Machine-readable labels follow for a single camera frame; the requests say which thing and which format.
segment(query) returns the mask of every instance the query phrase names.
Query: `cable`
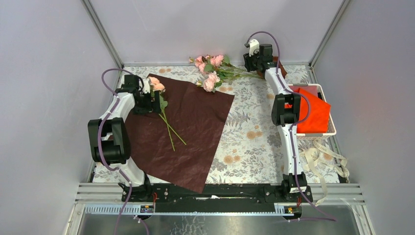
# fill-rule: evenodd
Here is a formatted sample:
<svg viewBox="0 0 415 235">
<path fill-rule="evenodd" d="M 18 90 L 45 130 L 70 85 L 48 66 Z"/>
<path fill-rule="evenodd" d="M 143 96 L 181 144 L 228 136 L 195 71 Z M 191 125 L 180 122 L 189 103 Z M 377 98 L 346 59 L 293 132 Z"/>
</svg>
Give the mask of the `cable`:
<svg viewBox="0 0 415 235">
<path fill-rule="evenodd" d="M 286 86 L 285 86 L 285 84 L 282 82 L 282 80 L 281 80 L 281 78 L 279 77 L 279 74 L 278 74 L 278 69 L 279 69 L 279 60 L 280 60 L 280 58 L 281 58 L 281 54 L 280 54 L 280 51 L 279 51 L 279 45 L 278 45 L 278 42 L 277 42 L 277 40 L 275 39 L 275 37 L 271 34 L 271 33 L 269 33 L 269 32 L 267 32 L 267 31 L 258 31 L 258 32 L 255 32 L 255 33 L 253 33 L 249 38 L 248 38 L 248 40 L 247 40 L 247 43 L 249 42 L 249 40 L 252 38 L 252 36 L 254 36 L 254 35 L 256 35 L 256 34 L 258 34 L 258 33 L 265 33 L 265 34 L 268 34 L 269 36 L 271 36 L 272 37 L 272 39 L 274 40 L 274 42 L 275 42 L 275 45 L 277 46 L 277 52 L 278 52 L 278 59 L 277 59 L 277 79 L 278 79 L 278 81 L 280 82 L 280 84 L 281 85 L 283 85 L 284 86 L 284 90 L 286 91 L 286 92 L 289 92 L 289 93 L 291 93 L 291 94 L 296 94 L 296 95 L 300 95 L 302 98 L 304 98 L 304 100 L 305 100 L 305 102 L 307 102 L 307 107 L 308 107 L 308 110 L 307 110 L 307 115 L 305 116 L 305 118 L 303 118 L 302 120 L 299 120 L 299 121 L 297 121 L 297 122 L 294 122 L 292 125 L 291 125 L 291 127 L 289 128 L 289 131 L 290 131 L 290 139 L 291 139 L 291 147 L 292 147 L 292 149 L 293 149 L 293 158 L 294 158 L 294 175 L 295 175 L 295 180 L 296 180 L 296 184 L 297 184 L 297 187 L 298 187 L 298 189 L 299 189 L 299 192 L 300 192 L 300 194 L 303 196 L 303 198 L 312 206 L 312 207 L 314 207 L 318 212 L 320 212 L 320 213 L 322 213 L 322 214 L 324 214 L 325 216 L 327 216 L 327 217 L 329 217 L 329 218 L 322 218 L 322 217 L 317 217 L 317 218 L 303 218 L 303 219 L 301 219 L 301 220 L 327 220 L 327 221 L 334 221 L 334 222 L 337 222 L 337 219 L 334 217 L 334 216 L 332 216 L 332 215 L 330 215 L 330 214 L 328 214 L 328 213 L 325 213 L 325 212 L 323 212 L 322 210 L 320 210 L 319 208 L 317 208 L 305 195 L 304 195 L 304 193 L 302 192 L 302 190 L 301 190 L 301 187 L 300 187 L 300 184 L 299 184 L 299 181 L 298 181 L 298 176 L 297 176 L 297 156 L 295 155 L 295 146 L 294 146 L 294 136 L 293 136 L 293 127 L 295 126 L 295 125 L 298 125 L 298 124 L 300 124 L 300 123 L 302 123 L 302 122 L 304 122 L 305 120 L 307 120 L 307 118 L 308 118 L 308 116 L 310 116 L 310 110 L 311 110 L 311 106 L 310 106 L 310 101 L 308 100 L 308 98 L 307 97 L 305 97 L 303 94 L 300 94 L 300 93 L 297 93 L 297 92 L 294 92 L 294 91 L 292 91 L 292 90 L 290 90 L 290 89 L 288 89 Z"/>
<path fill-rule="evenodd" d="M 117 105 L 119 104 L 119 101 L 120 101 L 120 98 L 119 98 L 119 96 L 118 96 L 118 94 L 113 90 L 113 89 L 111 89 L 108 85 L 107 85 L 107 83 L 105 83 L 105 80 L 104 80 L 104 76 L 105 76 L 105 74 L 106 73 L 108 73 L 108 72 L 110 72 L 110 71 L 123 71 L 123 72 L 127 72 L 127 73 L 129 73 L 129 74 L 131 74 L 131 75 L 134 75 L 133 73 L 131 73 L 130 71 L 127 71 L 127 70 L 123 70 L 123 69 L 107 69 L 107 70 L 105 70 L 103 73 L 102 73 L 102 75 L 101 75 L 101 80 L 102 80 L 102 83 L 104 84 L 104 86 L 117 98 L 117 100 L 115 101 L 115 104 L 114 104 L 114 106 L 110 109 L 110 112 L 109 113 L 107 113 L 106 115 L 105 115 L 105 117 L 102 119 L 102 121 L 101 121 L 101 123 L 100 123 L 100 125 L 99 125 L 99 127 L 98 127 L 98 152 L 99 152 L 99 156 L 100 156 L 100 158 L 101 158 L 101 162 L 102 162 L 102 164 L 109 170 L 109 171 L 116 171 L 116 170 L 118 170 L 119 171 L 119 173 L 125 178 L 125 180 L 127 180 L 127 182 L 128 182 L 128 184 L 130 185 L 130 190 L 128 191 L 128 195 L 127 195 L 127 198 L 125 199 L 125 202 L 124 202 L 124 204 L 122 205 L 122 207 L 121 207 L 121 210 L 119 211 L 119 214 L 118 214 L 118 217 L 117 217 L 117 221 L 116 221 L 116 223 L 115 223 L 115 229 L 114 229 L 114 235 L 116 235 L 116 232 L 117 232 L 117 228 L 118 228 L 118 224 L 119 224 L 119 220 L 120 220 L 120 218 L 121 218 L 121 215 L 122 215 L 122 212 L 124 211 L 124 209 L 125 209 L 125 206 L 127 205 L 127 203 L 128 203 L 128 200 L 130 200 L 130 196 L 131 196 L 131 192 L 133 191 L 133 186 L 132 186 L 132 184 L 131 184 L 131 181 L 130 181 L 130 179 L 128 178 L 128 176 L 119 168 L 119 167 L 115 167 L 115 168 L 111 168 L 108 164 L 107 164 L 107 161 L 105 160 L 105 158 L 104 158 L 104 152 L 102 151 L 102 142 L 101 142 L 101 134 L 102 134 L 102 129 L 103 129 L 103 127 L 104 127 L 104 123 L 107 121 L 107 119 L 110 117 L 110 115 L 111 115 L 111 113 L 115 110 L 115 108 L 117 107 Z M 141 79 L 141 78 L 139 78 L 140 79 L 140 81 L 141 81 L 141 84 L 143 85 L 142 87 L 144 87 L 144 82 L 143 82 L 143 80 Z"/>
</svg>

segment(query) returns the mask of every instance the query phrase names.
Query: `rose bouquet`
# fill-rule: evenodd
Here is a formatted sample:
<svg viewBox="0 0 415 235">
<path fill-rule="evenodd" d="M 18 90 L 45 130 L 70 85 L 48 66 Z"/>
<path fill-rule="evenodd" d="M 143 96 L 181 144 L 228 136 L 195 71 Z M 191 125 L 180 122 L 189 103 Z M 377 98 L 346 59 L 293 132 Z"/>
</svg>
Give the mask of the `rose bouquet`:
<svg viewBox="0 0 415 235">
<path fill-rule="evenodd" d="M 171 138 L 170 130 L 186 145 L 186 142 L 177 134 L 177 132 L 173 129 L 173 127 L 170 126 L 170 124 L 167 122 L 166 112 L 164 111 L 168 105 L 168 102 L 164 100 L 163 94 L 165 92 L 164 85 L 155 77 L 149 77 L 150 79 L 150 87 L 151 87 L 151 97 L 154 99 L 157 95 L 160 99 L 160 109 L 161 114 L 159 113 L 159 116 L 163 119 L 163 121 L 166 123 L 167 131 L 169 133 L 171 146 L 173 147 L 173 151 L 176 151 L 174 148 L 173 139 Z"/>
<path fill-rule="evenodd" d="M 203 87 L 207 92 L 215 92 L 222 83 L 232 84 L 232 81 L 241 77 L 259 77 L 255 73 L 232 65 L 227 55 L 206 55 L 195 59 L 190 57 L 189 62 L 194 63 L 199 71 L 206 76 L 204 81 L 198 81 L 196 85 Z"/>
</svg>

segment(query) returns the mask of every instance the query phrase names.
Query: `white robotic arm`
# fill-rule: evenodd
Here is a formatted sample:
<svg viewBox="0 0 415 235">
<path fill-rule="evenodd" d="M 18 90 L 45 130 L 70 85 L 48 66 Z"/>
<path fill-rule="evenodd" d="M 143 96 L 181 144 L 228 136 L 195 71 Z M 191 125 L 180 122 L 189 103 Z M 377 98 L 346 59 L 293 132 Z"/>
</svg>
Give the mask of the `white robotic arm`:
<svg viewBox="0 0 415 235">
<path fill-rule="evenodd" d="M 124 122 L 127 119 L 131 110 L 148 113 L 153 111 L 151 106 L 139 107 L 139 103 L 151 105 L 151 90 L 150 79 L 139 78 L 138 76 L 127 75 L 127 86 L 122 86 L 117 89 L 117 95 L 113 96 L 108 110 L 96 120 L 91 120 L 88 123 L 88 131 L 90 134 L 90 144 L 92 158 L 95 162 L 100 162 L 101 158 L 98 151 L 97 131 L 98 126 L 105 116 L 109 113 L 107 120 L 104 123 L 104 128 L 101 135 L 101 148 L 104 153 L 104 158 L 108 165 L 112 168 L 120 169 L 130 180 L 129 184 L 132 187 L 142 186 L 145 182 L 145 173 L 137 167 L 133 159 L 130 157 L 130 143 L 125 130 Z"/>
<path fill-rule="evenodd" d="M 281 69 L 277 70 L 277 65 L 273 61 L 272 45 L 259 45 L 257 40 L 252 39 L 245 46 L 250 48 L 249 53 L 244 54 L 245 68 L 248 71 L 260 70 L 276 95 L 271 116 L 281 137 L 281 149 L 284 155 L 283 184 L 286 184 L 287 198 L 291 198 L 289 194 L 298 193 L 299 188 L 303 192 L 307 190 L 307 181 L 303 172 L 297 175 L 300 185 L 294 182 L 294 164 L 297 164 L 297 169 L 301 169 L 300 161 L 295 161 L 299 156 L 295 123 L 299 120 L 301 97 L 292 93 L 283 79 Z"/>
</svg>

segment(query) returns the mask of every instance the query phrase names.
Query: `green leaf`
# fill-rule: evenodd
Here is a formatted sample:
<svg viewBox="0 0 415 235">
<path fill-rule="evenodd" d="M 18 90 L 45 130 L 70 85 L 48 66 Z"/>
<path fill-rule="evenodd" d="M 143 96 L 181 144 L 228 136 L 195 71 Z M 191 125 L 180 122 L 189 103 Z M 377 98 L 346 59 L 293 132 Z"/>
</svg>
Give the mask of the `green leaf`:
<svg viewBox="0 0 415 235">
<path fill-rule="evenodd" d="M 233 72 L 225 72 L 225 77 L 233 77 L 234 73 Z"/>
<path fill-rule="evenodd" d="M 215 83 L 215 88 L 220 87 L 222 85 L 222 81 Z"/>
<path fill-rule="evenodd" d="M 168 102 L 164 100 L 163 96 L 160 95 L 160 108 L 163 110 L 167 107 Z"/>
<path fill-rule="evenodd" d="M 205 66 L 205 69 L 203 70 L 204 72 L 213 72 L 213 66 L 210 64 L 207 64 Z"/>
<path fill-rule="evenodd" d="M 223 57 L 223 62 L 225 62 L 225 63 L 229 64 L 229 63 L 231 62 L 231 60 L 229 59 L 229 56 L 224 55 L 224 57 Z"/>
</svg>

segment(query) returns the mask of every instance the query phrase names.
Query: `robotic arm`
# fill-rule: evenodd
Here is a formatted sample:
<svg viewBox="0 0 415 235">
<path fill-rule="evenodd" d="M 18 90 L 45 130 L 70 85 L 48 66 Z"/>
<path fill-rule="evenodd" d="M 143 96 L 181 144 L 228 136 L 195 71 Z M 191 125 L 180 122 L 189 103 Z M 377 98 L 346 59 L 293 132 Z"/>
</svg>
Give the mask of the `robotic arm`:
<svg viewBox="0 0 415 235">
<path fill-rule="evenodd" d="M 130 180 L 129 184 L 135 195 L 141 195 L 145 200 L 151 195 L 150 181 L 130 157 L 131 146 L 124 122 L 131 111 L 138 115 L 149 112 L 160 113 L 159 92 L 155 91 L 154 95 L 151 94 L 150 79 L 129 74 L 124 76 L 124 84 L 120 89 L 115 90 L 115 93 L 108 110 L 99 119 L 88 122 L 92 159 L 103 163 L 98 150 L 101 145 L 105 162 L 113 169 L 117 169 L 121 178 L 123 178 L 122 171 Z M 101 141 L 98 141 L 98 128 L 108 114 L 110 115 L 102 127 Z M 128 192 L 129 187 L 122 183 L 119 185 L 124 192 Z"/>
<path fill-rule="evenodd" d="M 301 97 L 292 93 L 293 91 L 282 78 L 280 68 L 278 68 L 277 74 L 277 65 L 273 62 L 271 44 L 259 44 L 257 40 L 252 39 L 245 46 L 250 49 L 249 53 L 244 54 L 245 68 L 247 71 L 260 70 L 276 95 L 271 117 L 281 137 L 281 148 L 284 154 L 282 195 L 285 196 L 286 200 L 294 201 L 300 196 L 299 188 L 306 194 L 311 195 L 310 186 L 307 186 L 304 172 L 297 175 L 299 185 L 295 182 L 294 164 L 297 164 L 297 169 L 300 168 L 300 164 L 299 161 L 295 161 L 299 153 L 297 126 L 294 124 L 299 120 Z"/>
</svg>

